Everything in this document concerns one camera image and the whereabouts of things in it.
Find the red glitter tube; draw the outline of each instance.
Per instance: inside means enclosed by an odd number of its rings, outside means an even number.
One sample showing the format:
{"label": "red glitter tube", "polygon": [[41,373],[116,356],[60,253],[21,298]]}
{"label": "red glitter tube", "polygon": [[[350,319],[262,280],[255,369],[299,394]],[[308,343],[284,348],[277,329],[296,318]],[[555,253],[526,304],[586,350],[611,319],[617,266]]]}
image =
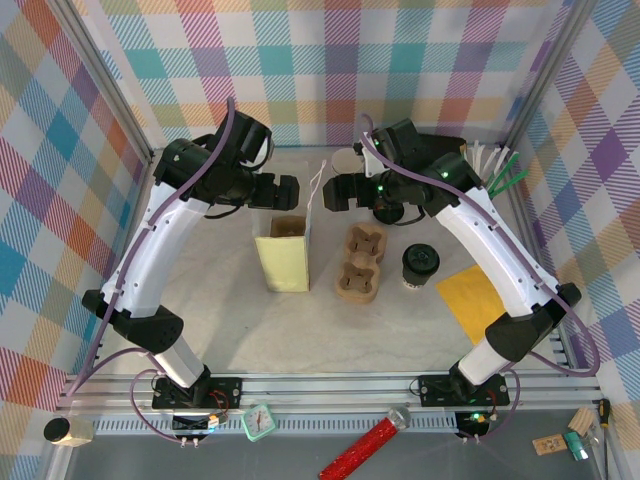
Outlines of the red glitter tube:
{"label": "red glitter tube", "polygon": [[364,434],[319,475],[320,480],[343,480],[366,462],[396,433],[409,424],[409,412],[402,408],[391,409],[386,418]]}

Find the screwdriver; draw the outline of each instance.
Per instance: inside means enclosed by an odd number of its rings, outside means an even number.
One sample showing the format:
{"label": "screwdriver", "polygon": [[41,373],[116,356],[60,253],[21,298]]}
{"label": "screwdriver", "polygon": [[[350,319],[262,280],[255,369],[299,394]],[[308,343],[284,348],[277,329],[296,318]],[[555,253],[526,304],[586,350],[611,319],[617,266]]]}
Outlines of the screwdriver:
{"label": "screwdriver", "polygon": [[604,478],[609,478],[609,455],[607,452],[607,429],[609,428],[609,414],[611,413],[611,402],[608,398],[603,398],[598,403],[598,414],[600,415],[600,426],[603,432],[602,446],[604,447]]}

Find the black bracket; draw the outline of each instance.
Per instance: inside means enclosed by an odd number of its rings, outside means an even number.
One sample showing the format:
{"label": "black bracket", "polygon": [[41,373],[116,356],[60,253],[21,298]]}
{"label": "black bracket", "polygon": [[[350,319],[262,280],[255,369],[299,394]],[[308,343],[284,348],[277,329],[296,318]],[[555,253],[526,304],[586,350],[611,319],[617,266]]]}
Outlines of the black bracket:
{"label": "black bracket", "polygon": [[507,383],[502,375],[495,374],[463,402],[451,388],[449,375],[420,375],[418,377],[418,393],[423,407],[492,407],[495,396],[496,406],[509,405]]}
{"label": "black bracket", "polygon": [[155,383],[155,394],[151,403],[154,410],[220,410],[220,405],[216,400],[220,400],[222,410],[234,410],[240,408],[242,398],[242,378],[239,377],[210,377],[207,382],[207,391],[212,394],[214,391],[223,395],[204,395],[203,399],[194,405],[185,395],[185,390],[173,383],[168,377],[160,377]]}

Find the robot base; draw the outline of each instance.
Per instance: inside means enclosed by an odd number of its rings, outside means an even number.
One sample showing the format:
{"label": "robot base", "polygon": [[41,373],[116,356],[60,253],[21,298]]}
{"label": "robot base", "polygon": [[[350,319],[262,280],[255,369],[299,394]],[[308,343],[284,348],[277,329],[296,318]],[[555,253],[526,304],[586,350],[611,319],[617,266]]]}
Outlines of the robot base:
{"label": "robot base", "polygon": [[487,380],[466,402],[454,393],[449,375],[420,375],[418,393],[423,407],[492,407],[494,402],[496,406],[506,406],[510,403],[507,383],[499,374]]}

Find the wooden block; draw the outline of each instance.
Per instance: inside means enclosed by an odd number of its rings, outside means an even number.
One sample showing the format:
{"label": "wooden block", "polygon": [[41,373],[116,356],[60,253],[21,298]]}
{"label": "wooden block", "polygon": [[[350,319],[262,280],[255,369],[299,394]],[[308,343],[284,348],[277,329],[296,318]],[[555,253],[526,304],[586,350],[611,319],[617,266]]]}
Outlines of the wooden block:
{"label": "wooden block", "polygon": [[569,428],[581,437],[584,437],[593,425],[595,418],[593,410],[590,410],[587,407],[582,407],[571,419]]}
{"label": "wooden block", "polygon": [[387,232],[369,223],[356,223],[349,228],[344,243],[344,260],[336,292],[349,302],[366,304],[373,301],[380,286],[380,267],[387,248]]}

